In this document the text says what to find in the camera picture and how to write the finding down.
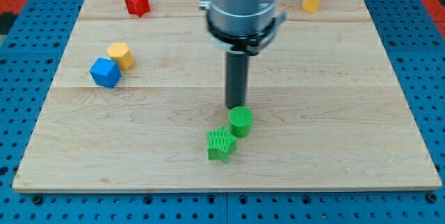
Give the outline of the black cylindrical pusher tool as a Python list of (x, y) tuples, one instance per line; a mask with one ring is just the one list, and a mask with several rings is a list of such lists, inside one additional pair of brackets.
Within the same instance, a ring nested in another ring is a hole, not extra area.
[(226, 53), (225, 104), (232, 109), (245, 104), (249, 56)]

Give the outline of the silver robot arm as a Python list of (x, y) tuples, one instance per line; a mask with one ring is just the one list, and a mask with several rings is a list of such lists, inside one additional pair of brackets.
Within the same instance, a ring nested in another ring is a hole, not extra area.
[(201, 0), (212, 42), (226, 53), (225, 105), (245, 104), (250, 57), (274, 39), (286, 14), (274, 16), (277, 0)]

